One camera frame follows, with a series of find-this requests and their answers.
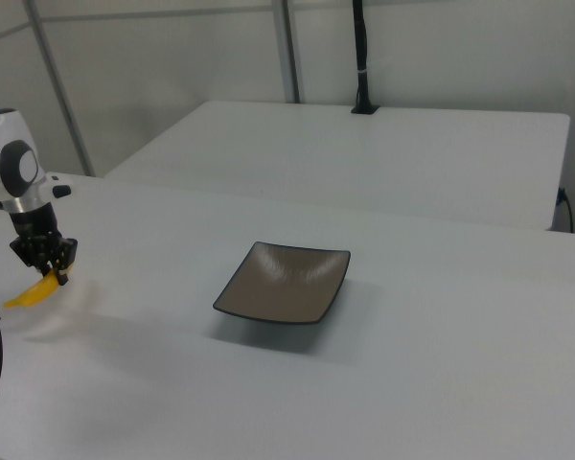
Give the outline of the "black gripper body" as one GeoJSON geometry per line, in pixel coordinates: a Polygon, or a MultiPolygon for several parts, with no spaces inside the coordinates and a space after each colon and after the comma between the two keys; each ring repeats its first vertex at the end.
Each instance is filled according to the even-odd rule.
{"type": "Polygon", "coordinates": [[[10,213],[17,238],[26,242],[34,239],[57,240],[61,237],[54,206],[51,203],[24,213],[10,213]]]}

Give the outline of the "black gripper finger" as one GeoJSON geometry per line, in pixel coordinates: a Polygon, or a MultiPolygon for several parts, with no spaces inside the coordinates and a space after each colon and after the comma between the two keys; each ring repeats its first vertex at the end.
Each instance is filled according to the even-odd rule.
{"type": "Polygon", "coordinates": [[[57,282],[64,286],[68,281],[68,272],[73,265],[79,242],[76,239],[58,237],[51,252],[51,265],[57,282]]]}
{"type": "Polygon", "coordinates": [[[10,248],[25,266],[34,267],[41,275],[48,273],[48,246],[44,237],[17,237],[10,248]]]}

